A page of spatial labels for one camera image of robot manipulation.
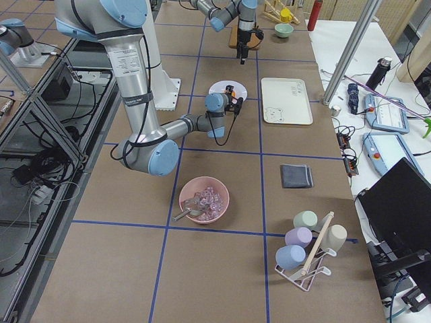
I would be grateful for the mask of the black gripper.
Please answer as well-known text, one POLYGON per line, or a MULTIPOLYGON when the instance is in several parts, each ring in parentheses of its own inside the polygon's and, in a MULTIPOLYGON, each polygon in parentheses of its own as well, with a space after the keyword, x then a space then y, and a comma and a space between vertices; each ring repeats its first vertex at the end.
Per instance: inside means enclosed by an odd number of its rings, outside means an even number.
POLYGON ((234 116, 238 116, 242 109, 243 98, 235 98, 231 92, 225 93, 228 97, 228 103, 225 107, 225 112, 233 112, 234 116))
POLYGON ((252 22, 239 20, 237 25, 236 56, 244 65, 248 58, 248 43, 251 40, 252 22))

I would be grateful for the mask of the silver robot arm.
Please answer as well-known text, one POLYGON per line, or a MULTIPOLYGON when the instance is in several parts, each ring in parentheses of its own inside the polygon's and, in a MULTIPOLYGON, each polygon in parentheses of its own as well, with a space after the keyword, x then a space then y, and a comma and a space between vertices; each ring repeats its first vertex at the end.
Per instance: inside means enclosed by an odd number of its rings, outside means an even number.
POLYGON ((244 65, 251 49, 248 43, 251 41, 252 34, 256 34, 259 40, 263 39, 263 32, 258 29, 257 25, 256 10, 258 1, 229 1, 223 8, 217 7, 212 1, 194 0, 189 1, 189 3, 194 9, 207 16, 216 32, 223 30, 236 18, 238 19, 236 58, 240 60, 241 65, 244 65))
POLYGON ((55 1, 58 31, 100 43, 110 61, 131 127, 131 135, 112 149, 111 157, 130 170, 165 176, 178 163, 177 138, 193 131, 222 138, 226 113, 239 113, 243 99, 227 87, 205 97, 204 115, 186 114, 160 124, 152 91, 150 46, 143 31, 151 15, 148 1, 55 1))

